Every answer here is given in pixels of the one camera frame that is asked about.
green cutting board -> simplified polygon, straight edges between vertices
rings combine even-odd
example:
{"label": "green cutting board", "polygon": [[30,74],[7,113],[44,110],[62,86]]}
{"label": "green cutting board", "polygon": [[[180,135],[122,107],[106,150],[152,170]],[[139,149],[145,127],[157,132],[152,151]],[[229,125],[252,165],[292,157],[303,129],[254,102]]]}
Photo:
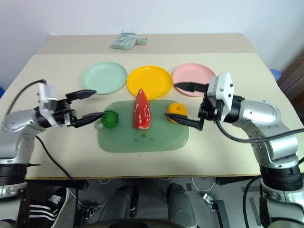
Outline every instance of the green cutting board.
{"label": "green cutting board", "polygon": [[147,130],[136,130],[133,127],[134,101],[110,104],[105,110],[118,113],[118,124],[115,128],[106,128],[100,120],[95,123],[100,148],[111,153],[133,153],[172,151],[183,147],[188,141],[189,128],[174,124],[165,116],[168,106],[174,102],[149,101],[151,126]]}

plate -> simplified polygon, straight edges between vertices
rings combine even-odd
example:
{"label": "plate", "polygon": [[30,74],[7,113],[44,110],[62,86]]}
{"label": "plate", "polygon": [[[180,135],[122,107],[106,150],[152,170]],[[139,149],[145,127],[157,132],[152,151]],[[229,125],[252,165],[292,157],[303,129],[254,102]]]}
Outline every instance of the plate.
{"label": "plate", "polygon": [[148,100],[154,100],[165,96],[171,90],[172,77],[159,66],[142,66],[129,75],[127,87],[134,96],[143,89]]}
{"label": "plate", "polygon": [[[207,84],[210,79],[215,76],[215,73],[208,67],[198,63],[186,63],[178,66],[172,74],[173,83],[179,82],[195,82]],[[187,96],[203,96],[202,92],[189,92],[180,88],[176,88],[182,94]]]}
{"label": "plate", "polygon": [[98,63],[88,68],[82,75],[85,89],[93,89],[99,95],[111,94],[120,89],[127,80],[125,68],[114,62]]}

sneaker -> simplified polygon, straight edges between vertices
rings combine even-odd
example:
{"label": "sneaker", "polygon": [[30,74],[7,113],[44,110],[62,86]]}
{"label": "sneaker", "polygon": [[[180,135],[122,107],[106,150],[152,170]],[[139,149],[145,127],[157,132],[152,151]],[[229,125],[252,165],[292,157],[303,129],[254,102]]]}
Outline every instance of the sneaker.
{"label": "sneaker", "polygon": [[29,206],[29,227],[54,228],[69,196],[69,189],[59,188],[46,203],[32,202]]}

beige tabletop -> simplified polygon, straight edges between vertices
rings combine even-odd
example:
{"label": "beige tabletop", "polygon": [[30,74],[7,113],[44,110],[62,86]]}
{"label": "beige tabletop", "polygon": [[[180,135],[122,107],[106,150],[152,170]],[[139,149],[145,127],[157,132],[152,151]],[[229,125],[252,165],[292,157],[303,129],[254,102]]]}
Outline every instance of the beige tabletop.
{"label": "beige tabletop", "polygon": [[[277,86],[250,43],[240,34],[227,35],[142,35],[148,45],[131,51],[110,49],[117,36],[53,36],[35,54],[0,99],[0,119],[16,93],[26,84],[45,78],[54,85],[58,99],[66,93],[83,89],[80,78],[86,68],[104,61],[125,67],[128,73],[144,65],[157,65],[172,72],[183,63],[200,63],[216,74],[230,72],[235,94],[249,100],[268,100],[278,106],[283,122],[290,129],[303,127],[295,110]],[[28,89],[14,110],[38,105],[38,87]],[[188,97],[172,89],[161,99],[186,105],[188,116],[197,118],[201,97]],[[94,95],[74,101],[72,108],[81,117],[103,111],[109,104],[134,100],[124,85],[110,95]],[[230,124],[225,129],[236,137],[246,138],[242,130]],[[202,132],[190,128],[189,140],[181,149],[166,152],[109,153],[100,149],[93,124],[75,129],[62,126],[40,134],[54,158],[76,178],[138,176],[229,176],[259,173],[250,144],[237,143],[220,133],[213,122],[205,122]],[[299,157],[304,156],[304,135],[296,135]],[[28,179],[61,179],[64,173],[46,156],[36,142],[31,163],[40,166],[28,169]]]}

white wall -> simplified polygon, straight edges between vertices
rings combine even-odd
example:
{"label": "white wall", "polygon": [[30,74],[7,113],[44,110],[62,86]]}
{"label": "white wall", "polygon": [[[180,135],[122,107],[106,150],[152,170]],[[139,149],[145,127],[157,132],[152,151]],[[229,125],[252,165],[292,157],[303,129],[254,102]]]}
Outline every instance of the white wall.
{"label": "white wall", "polygon": [[4,88],[48,34],[242,33],[280,70],[304,47],[303,0],[0,0],[0,10]]}

